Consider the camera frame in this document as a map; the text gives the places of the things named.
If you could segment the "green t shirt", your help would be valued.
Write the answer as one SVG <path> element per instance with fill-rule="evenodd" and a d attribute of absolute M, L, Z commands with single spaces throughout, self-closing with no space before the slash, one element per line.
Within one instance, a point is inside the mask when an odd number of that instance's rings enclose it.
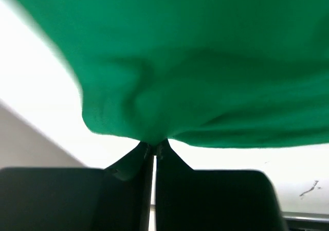
<path fill-rule="evenodd" d="M 158 144 L 328 142 L 328 0 L 17 0 L 99 134 Z"/>

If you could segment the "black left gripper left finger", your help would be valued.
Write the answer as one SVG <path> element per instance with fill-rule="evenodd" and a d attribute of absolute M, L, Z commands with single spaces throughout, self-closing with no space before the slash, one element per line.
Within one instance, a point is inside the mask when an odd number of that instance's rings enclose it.
<path fill-rule="evenodd" d="M 151 179 L 144 143 L 106 169 L 2 169 L 1 230 L 147 230 Z"/>

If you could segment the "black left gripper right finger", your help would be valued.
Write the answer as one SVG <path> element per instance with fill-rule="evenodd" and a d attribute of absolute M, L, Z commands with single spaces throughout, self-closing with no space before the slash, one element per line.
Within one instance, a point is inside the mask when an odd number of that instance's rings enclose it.
<path fill-rule="evenodd" d="M 157 146 L 156 229 L 280 231 L 288 226 L 268 177 L 256 170 L 194 170 Z"/>

